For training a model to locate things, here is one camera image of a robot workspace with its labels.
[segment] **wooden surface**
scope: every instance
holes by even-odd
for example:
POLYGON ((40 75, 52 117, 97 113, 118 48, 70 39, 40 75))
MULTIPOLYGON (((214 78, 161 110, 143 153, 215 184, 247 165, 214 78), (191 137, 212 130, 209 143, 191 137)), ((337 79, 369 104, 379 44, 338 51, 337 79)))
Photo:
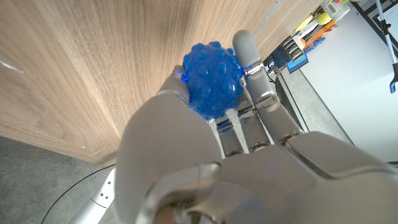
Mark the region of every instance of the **wooden surface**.
MULTIPOLYGON (((283 0, 268 56, 322 0, 283 0)), ((99 164, 193 44, 232 46, 275 0, 0 1, 0 135, 99 164)))

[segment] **yellow object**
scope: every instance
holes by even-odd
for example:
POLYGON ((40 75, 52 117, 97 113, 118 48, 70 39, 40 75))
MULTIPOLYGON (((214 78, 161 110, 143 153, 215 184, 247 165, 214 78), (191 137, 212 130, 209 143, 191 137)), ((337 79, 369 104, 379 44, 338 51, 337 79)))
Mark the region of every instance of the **yellow object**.
POLYGON ((326 12, 317 15, 317 22, 319 25, 325 25, 331 21, 331 17, 326 12))
POLYGON ((313 17, 312 15, 308 16, 308 18, 306 18, 306 19, 304 20, 304 22, 302 22, 302 23, 294 30, 294 32, 298 32, 298 31, 302 30, 306 25, 308 25, 308 24, 311 22, 312 17, 313 17))

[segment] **orange object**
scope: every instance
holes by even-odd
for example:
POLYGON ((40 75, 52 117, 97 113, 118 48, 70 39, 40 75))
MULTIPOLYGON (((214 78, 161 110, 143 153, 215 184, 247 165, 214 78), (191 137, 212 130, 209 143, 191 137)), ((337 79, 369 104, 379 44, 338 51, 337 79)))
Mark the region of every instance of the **orange object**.
POLYGON ((316 34, 314 34, 309 40, 306 41, 304 48, 306 49, 312 42, 316 41, 319 37, 325 35, 325 33, 331 31, 336 26, 334 21, 330 21, 325 27, 322 27, 316 34))

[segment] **gray floor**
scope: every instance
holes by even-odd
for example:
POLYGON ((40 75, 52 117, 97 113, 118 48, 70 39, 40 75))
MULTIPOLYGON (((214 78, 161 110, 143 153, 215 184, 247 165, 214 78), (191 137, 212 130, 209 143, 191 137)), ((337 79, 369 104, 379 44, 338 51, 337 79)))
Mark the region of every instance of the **gray floor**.
MULTIPOLYGON (((51 204, 74 183, 100 169, 78 159, 0 137, 0 223, 40 223, 51 204)), ((111 169, 78 184, 59 200, 44 223, 68 223, 111 169)), ((116 223, 111 207, 102 223, 116 223)))
MULTIPOLYGON (((283 76, 309 130, 350 142, 302 73, 289 74, 284 70, 283 76)), ((0 137, 0 223, 40 223, 51 204, 66 189, 100 168, 0 137)), ((110 171, 106 169, 87 178, 65 194, 45 223, 68 223, 110 171)), ((101 223, 117 223, 112 206, 101 223)))

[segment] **metal pole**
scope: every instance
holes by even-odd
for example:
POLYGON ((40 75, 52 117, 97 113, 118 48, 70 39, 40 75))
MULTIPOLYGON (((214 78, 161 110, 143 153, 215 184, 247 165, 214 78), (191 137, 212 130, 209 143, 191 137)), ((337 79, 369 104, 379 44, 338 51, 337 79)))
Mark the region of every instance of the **metal pole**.
POLYGON ((397 63, 396 55, 394 53, 394 48, 392 46, 390 33, 388 32, 389 24, 387 25, 387 22, 384 19, 383 8, 381 7, 380 0, 375 0, 375 1, 376 1, 377 10, 379 11, 379 16, 380 16, 381 32, 386 37, 386 44, 390 51, 392 67, 394 69, 394 78, 390 82, 390 91, 391 91, 391 93, 394 93, 396 91, 396 82, 398 82, 398 63, 397 63))

